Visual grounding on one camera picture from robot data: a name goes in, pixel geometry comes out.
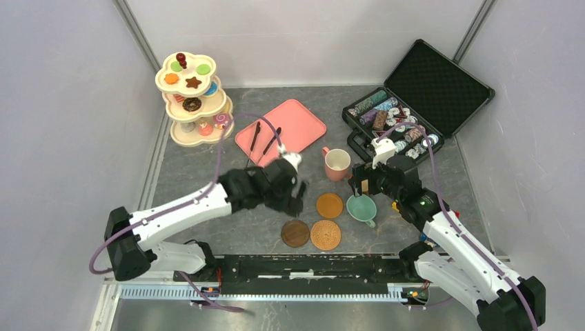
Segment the brown star cookie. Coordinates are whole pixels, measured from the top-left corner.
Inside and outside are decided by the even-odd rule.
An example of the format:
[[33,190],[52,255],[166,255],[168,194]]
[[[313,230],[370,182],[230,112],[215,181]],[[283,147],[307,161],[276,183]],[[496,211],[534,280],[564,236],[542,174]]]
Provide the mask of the brown star cookie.
[[202,84],[202,81],[199,80],[196,76],[186,79],[186,87],[187,88],[194,88],[197,89]]

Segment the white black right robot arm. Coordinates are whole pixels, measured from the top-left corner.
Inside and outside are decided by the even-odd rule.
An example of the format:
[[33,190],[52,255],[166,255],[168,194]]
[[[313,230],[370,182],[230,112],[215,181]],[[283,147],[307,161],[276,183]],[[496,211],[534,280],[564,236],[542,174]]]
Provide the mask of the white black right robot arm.
[[439,286],[464,305],[482,330],[537,330],[546,321],[546,288],[537,277],[522,277],[485,248],[462,224],[438,190],[422,185],[414,161],[391,157],[385,164],[358,163],[348,180],[359,197],[384,194],[401,217],[449,255],[425,243],[400,253],[398,270],[407,281]]

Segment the pink swirl cake toy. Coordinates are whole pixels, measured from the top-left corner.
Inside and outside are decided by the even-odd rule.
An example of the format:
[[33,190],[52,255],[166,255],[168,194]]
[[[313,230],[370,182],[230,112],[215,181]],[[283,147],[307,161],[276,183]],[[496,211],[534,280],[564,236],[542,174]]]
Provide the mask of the pink swirl cake toy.
[[228,113],[220,113],[216,114],[213,117],[214,127],[219,130],[224,130],[227,126],[230,125],[231,116]]

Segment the chocolate donut toy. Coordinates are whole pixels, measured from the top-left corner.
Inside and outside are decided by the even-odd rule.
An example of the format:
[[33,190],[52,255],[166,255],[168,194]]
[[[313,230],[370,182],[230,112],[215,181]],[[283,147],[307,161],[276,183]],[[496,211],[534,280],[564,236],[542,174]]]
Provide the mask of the chocolate donut toy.
[[198,97],[190,97],[186,98],[184,102],[182,102],[182,108],[186,112],[196,112],[202,107],[202,101]]

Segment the small pink cupcake toy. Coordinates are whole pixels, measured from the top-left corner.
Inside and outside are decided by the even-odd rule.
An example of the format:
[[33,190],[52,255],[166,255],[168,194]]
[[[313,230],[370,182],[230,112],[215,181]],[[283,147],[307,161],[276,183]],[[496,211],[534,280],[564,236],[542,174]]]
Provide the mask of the small pink cupcake toy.
[[202,137],[207,137],[213,133],[213,124],[209,124],[207,121],[200,121],[198,123],[198,132]]

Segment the woven tan round coaster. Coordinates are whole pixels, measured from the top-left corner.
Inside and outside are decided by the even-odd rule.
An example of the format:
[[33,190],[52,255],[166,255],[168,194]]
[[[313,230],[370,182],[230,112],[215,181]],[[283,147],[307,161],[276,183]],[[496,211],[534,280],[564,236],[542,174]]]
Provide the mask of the woven tan round coaster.
[[341,242],[341,229],[334,221],[321,220],[312,226],[310,239],[320,250],[333,250]]

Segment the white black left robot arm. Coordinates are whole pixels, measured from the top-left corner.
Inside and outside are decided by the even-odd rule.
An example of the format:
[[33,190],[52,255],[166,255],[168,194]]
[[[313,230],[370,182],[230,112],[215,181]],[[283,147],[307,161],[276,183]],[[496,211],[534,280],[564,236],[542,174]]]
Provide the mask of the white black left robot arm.
[[115,279],[129,281],[149,270],[212,279],[217,263],[207,243],[170,243],[168,237],[259,205],[298,216],[307,188],[297,178],[301,160],[300,154],[284,154],[264,167],[229,170],[202,189],[156,208],[132,213],[124,207],[112,210],[104,243]]

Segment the orange flower cookie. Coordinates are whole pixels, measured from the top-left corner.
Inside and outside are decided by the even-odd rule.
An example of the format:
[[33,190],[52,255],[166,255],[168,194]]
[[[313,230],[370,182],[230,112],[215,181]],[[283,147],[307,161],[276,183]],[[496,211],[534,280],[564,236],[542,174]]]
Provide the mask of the orange flower cookie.
[[179,80],[180,80],[179,76],[175,73],[166,74],[164,77],[164,81],[168,85],[176,84]]

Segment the pink slice cake toy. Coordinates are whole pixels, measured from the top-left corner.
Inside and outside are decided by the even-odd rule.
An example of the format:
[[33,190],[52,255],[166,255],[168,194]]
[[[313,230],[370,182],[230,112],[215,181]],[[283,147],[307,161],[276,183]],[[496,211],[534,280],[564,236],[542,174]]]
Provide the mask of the pink slice cake toy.
[[182,103],[186,99],[184,96],[180,94],[173,94],[173,97],[175,98],[177,103]]

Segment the blue donut toy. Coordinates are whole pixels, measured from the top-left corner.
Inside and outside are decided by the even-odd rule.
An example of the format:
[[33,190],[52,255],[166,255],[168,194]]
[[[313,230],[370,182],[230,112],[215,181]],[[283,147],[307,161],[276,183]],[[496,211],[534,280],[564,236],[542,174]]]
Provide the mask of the blue donut toy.
[[212,97],[217,93],[218,89],[219,89],[219,87],[218,87],[217,83],[215,81],[212,81],[210,84],[210,87],[206,90],[205,93],[202,94],[202,96],[203,97]]

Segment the dark brown round coaster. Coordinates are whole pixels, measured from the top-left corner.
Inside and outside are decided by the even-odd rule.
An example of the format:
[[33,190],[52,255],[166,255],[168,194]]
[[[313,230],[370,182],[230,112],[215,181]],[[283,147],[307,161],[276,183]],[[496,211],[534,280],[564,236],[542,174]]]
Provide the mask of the dark brown round coaster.
[[310,238],[310,229],[300,220],[286,222],[281,228],[281,240],[289,247],[299,248]]

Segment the green round cookie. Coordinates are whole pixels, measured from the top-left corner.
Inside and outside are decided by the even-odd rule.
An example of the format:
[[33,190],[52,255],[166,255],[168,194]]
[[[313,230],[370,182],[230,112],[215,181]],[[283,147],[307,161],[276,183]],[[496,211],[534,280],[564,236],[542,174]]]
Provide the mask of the green round cookie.
[[197,66],[196,72],[199,75],[207,75],[211,72],[211,67],[208,64],[201,64]]
[[170,64],[170,69],[174,72],[181,72],[183,70],[181,64],[178,61],[173,61]]

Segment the white cupcake toy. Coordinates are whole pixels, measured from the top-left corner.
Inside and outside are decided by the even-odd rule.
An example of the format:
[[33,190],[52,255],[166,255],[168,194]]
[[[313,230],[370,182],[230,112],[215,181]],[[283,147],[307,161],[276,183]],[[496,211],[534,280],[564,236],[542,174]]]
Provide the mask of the white cupcake toy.
[[192,132],[195,129],[195,122],[180,123],[182,132]]

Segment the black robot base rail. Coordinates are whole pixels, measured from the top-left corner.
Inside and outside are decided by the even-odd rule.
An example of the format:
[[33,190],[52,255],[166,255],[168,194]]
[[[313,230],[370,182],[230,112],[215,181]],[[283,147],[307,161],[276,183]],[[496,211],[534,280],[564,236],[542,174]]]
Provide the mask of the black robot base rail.
[[429,283],[393,255],[226,254],[176,282],[197,285],[212,299],[261,301],[398,301],[428,303]]

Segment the pink mug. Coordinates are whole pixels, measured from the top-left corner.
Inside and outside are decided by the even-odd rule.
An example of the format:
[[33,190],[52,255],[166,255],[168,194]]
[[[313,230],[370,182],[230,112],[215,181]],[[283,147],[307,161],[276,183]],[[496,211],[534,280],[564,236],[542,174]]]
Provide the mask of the pink mug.
[[346,178],[351,163],[349,153],[339,148],[330,149],[327,147],[323,147],[321,152],[324,157],[326,176],[331,181],[341,181]]

